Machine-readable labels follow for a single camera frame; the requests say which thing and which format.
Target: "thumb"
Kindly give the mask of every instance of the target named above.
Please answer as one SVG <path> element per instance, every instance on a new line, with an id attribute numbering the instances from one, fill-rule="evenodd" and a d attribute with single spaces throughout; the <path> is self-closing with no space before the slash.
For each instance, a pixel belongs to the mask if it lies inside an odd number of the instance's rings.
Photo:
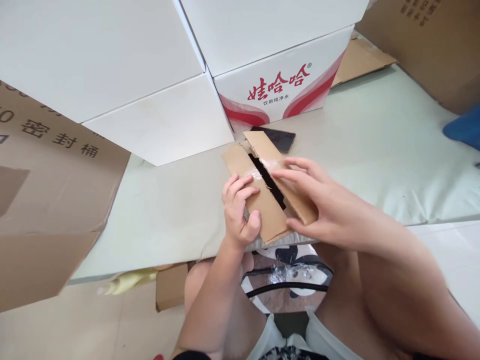
<path id="1" fill-rule="evenodd" d="M 255 240 L 257 235 L 260 232 L 260 227 L 262 225 L 261 219 L 260 219 L 260 211 L 254 210 L 251 212 L 250 217 L 248 218 L 248 223 L 246 226 L 243 228 L 243 235 L 245 236 L 246 239 L 249 241 Z"/>
<path id="2" fill-rule="evenodd" d="M 310 225 L 303 225 L 300 220 L 292 217 L 286 220 L 286 224 L 295 232 L 299 233 L 300 235 L 313 238 L 313 239 L 319 238 L 318 231 L 315 231 L 316 230 L 314 226 L 315 223 Z"/>

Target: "white cardboard box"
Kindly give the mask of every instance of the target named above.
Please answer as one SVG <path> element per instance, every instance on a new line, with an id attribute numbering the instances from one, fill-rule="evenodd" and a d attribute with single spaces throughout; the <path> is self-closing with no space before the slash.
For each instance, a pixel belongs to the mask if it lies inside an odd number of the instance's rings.
<path id="1" fill-rule="evenodd" d="M 348 26 L 216 76 L 233 131 L 321 108 L 353 29 Z"/>
<path id="2" fill-rule="evenodd" d="M 362 19 L 369 0 L 181 0 L 213 77 Z"/>
<path id="3" fill-rule="evenodd" d="M 156 166 L 234 141 L 208 68 L 83 125 Z"/>
<path id="4" fill-rule="evenodd" d="M 3 1 L 0 79 L 82 123 L 202 74 L 178 1 Z"/>

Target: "hand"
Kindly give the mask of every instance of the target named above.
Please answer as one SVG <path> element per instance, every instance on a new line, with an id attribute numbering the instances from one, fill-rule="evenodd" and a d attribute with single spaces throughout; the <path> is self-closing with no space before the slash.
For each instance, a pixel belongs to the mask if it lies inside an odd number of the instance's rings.
<path id="1" fill-rule="evenodd" d="M 251 175 L 239 179 L 239 176 L 234 174 L 228 179 L 221 193 L 225 210 L 225 241 L 235 250 L 242 252 L 255 240 L 261 226 L 259 211 L 252 211 L 248 221 L 244 216 L 246 200 L 260 191 L 252 186 L 244 188 L 253 179 Z"/>
<path id="2" fill-rule="evenodd" d="M 296 183 L 318 208 L 318 220 L 310 225 L 303 225 L 296 218 L 287 220 L 287 225 L 297 233 L 340 248 L 361 251 L 376 241 L 375 238 L 386 234 L 384 229 L 403 229 L 378 208 L 335 182 L 315 162 L 288 157 L 285 164 L 300 169 L 279 170 L 272 175 Z"/>

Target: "tiled floor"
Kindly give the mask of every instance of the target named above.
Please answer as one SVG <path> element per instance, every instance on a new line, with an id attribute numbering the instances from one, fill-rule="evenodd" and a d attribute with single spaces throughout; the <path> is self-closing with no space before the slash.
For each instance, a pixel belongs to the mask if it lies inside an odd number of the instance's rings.
<path id="1" fill-rule="evenodd" d="M 411 228 L 436 257 L 451 292 L 480 327 L 480 221 Z M 0 314 L 2 360 L 152 360 L 173 351 L 183 308 L 155 311 L 155 283 L 97 295 L 104 283 Z"/>

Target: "smartphone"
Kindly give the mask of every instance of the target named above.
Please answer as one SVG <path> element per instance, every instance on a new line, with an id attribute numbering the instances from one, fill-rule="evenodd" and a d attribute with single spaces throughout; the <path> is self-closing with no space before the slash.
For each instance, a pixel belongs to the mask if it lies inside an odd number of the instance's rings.
<path id="1" fill-rule="evenodd" d="M 295 133 L 254 126 L 250 131 L 263 131 L 281 153 L 288 153 L 294 143 Z"/>

